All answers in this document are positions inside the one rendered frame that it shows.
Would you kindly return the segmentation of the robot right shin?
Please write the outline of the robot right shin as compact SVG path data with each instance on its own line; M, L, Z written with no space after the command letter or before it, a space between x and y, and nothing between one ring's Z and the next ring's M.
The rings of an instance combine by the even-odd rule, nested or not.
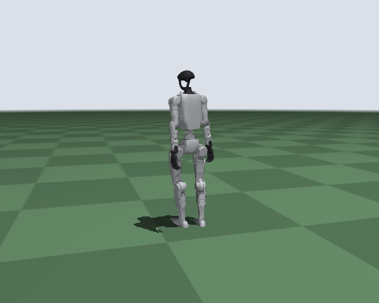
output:
M199 221L201 219L204 220L204 207L205 207L205 202L206 202L205 181L203 181L203 184L204 184L204 190L202 192L196 191L196 203L198 206L198 220Z

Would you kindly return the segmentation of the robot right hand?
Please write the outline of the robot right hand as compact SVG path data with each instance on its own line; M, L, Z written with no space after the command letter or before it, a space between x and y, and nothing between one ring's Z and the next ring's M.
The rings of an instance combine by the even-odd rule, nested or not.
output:
M206 161L208 160L208 162L212 162L214 160L214 151L212 149L212 141L210 140L208 144L209 146L205 145L205 147L207 147L207 150L208 150L207 152L208 156L207 156Z

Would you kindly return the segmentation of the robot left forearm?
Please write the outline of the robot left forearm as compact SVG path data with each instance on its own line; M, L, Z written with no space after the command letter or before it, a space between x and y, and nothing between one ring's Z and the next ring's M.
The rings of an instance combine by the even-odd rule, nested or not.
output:
M169 130L171 134L171 151L174 151L174 146L178 146L178 130L175 129L175 125L173 121L169 122ZM178 147L179 149L179 147Z

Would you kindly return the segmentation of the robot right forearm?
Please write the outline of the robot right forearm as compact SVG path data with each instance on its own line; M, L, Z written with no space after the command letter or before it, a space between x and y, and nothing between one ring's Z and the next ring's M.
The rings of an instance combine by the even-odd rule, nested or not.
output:
M210 123L208 122L208 124L206 126L203 126L202 129L203 129L203 135L204 135L205 145L209 146L208 142L211 140Z

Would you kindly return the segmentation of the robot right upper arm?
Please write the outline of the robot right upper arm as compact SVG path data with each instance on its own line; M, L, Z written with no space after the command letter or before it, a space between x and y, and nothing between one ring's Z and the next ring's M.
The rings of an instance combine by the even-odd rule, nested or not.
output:
M201 126L208 124L208 110L207 110L207 98L204 95L200 95L202 98L202 122Z

